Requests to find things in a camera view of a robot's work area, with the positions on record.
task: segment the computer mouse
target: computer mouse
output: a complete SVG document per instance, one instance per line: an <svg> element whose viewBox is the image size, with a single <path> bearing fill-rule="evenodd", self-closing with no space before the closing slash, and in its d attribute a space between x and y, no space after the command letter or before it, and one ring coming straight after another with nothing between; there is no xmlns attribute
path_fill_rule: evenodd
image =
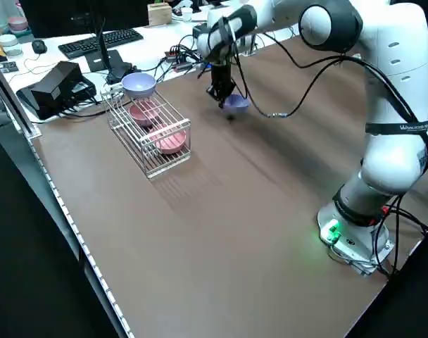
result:
<svg viewBox="0 0 428 338"><path fill-rule="evenodd" d="M36 53L36 54L43 54L46 52L46 46L45 46L45 42L43 42L42 40L34 40L32 43L32 50Z"/></svg>

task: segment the keyboard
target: keyboard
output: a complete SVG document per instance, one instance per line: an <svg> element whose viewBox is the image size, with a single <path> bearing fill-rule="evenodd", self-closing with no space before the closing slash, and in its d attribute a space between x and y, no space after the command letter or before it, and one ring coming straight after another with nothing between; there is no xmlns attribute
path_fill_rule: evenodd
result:
<svg viewBox="0 0 428 338"><path fill-rule="evenodd" d="M114 32L103 33L103 36L106 48L120 46L121 44L127 44L128 42L138 41L144 38L135 30L116 30ZM69 44L62 44L58 48L71 60L98 51L99 43L96 37L90 37Z"/></svg>

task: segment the blue bowl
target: blue bowl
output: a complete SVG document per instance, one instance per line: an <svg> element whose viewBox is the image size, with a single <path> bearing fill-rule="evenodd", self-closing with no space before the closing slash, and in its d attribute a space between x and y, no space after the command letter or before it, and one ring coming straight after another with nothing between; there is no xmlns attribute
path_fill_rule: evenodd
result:
<svg viewBox="0 0 428 338"><path fill-rule="evenodd" d="M143 99L154 93L156 80L146 73L132 73L122 79L122 86L131 99Z"/></svg>
<svg viewBox="0 0 428 338"><path fill-rule="evenodd" d="M235 115L245 113L249 106L250 101L248 99L244 99L239 94L231 94L223 104L223 111L228 114Z"/></svg>

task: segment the table surface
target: table surface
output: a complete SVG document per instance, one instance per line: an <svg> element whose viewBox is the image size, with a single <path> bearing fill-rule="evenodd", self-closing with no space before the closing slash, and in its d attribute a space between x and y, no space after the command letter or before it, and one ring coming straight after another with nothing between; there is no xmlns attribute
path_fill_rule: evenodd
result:
<svg viewBox="0 0 428 338"><path fill-rule="evenodd" d="M325 56L284 44L300 61ZM294 107L316 73L277 46L242 63L269 112ZM158 86L191 119L193 154L153 180L106 116L42 125L34 147L136 337L343 336L385 281L329 259L315 222L359 167L363 71L329 69L286 120L250 109L229 123L209 83L189 74ZM403 204L428 224L428 173ZM402 225L401 261L419 238Z"/></svg>
<svg viewBox="0 0 428 338"><path fill-rule="evenodd" d="M237 0L224 1L223 4L228 6L240 6L241 4ZM206 20L208 12L212 6L202 6L200 13L193 14L193 20ZM169 25L162 25L156 27L138 27L135 30L140 33L144 38L137 42L131 42L129 44L123 44L113 49L119 51L120 56L125 62L130 62L132 65L137 66L138 69L150 69L155 67L159 60L161 60L171 46L178 44L185 35L192 34L192 28L197 23L184 23L182 21L173 20ZM68 59L59 51L58 46L69 42L86 39L93 35L74 35L69 37L54 37L50 39L44 39L47 46L47 52L38 57L38 55L32 51L31 43L22 44L23 54L20 57L9 58L9 61L15 61L19 68L18 72L4 74L6 79L9 81L13 91L24 88L28 85L40 81L59 61L68 61ZM292 32L289 29L283 29L275 31L275 36L278 40L285 40L292 36ZM186 38L183 44L191 46L192 41L190 38ZM262 48L264 45L269 46L274 42L260 35L260 39L257 39L258 48ZM89 66L87 65L86 58L84 56L71 60L71 62L78 63L81 68L83 75L92 81L97 88L96 99L101 100L100 91L107 90L105 77L107 71L100 73L90 73ZM170 66L169 63L164 63L162 68L159 68L156 72L156 78L159 78L164 70ZM154 71L148 72L150 75L154 75ZM174 71L169 72L165 76L165 80L172 79L174 77L181 76L184 72L176 73ZM29 119L32 122L39 122L36 115L31 113L26 106L24 106Z"/></svg>

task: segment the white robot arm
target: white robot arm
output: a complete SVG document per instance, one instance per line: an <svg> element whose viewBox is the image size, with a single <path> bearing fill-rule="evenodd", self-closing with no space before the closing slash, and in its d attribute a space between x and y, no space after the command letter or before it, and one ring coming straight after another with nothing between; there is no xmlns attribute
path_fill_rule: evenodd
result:
<svg viewBox="0 0 428 338"><path fill-rule="evenodd" d="M213 64L210 94L222 102L234 89L228 68L233 43L297 22L310 48L338 53L357 48L391 80L418 121L402 119L382 81L366 72L362 166L319 211L317 221L322 241L360 273L370 274L377 256L384 260L394 247L386 227L379 233L376 228L382 206L406 193L428 165L427 22L419 6L390 6L383 0L250 0L197 39L201 55Z"/></svg>

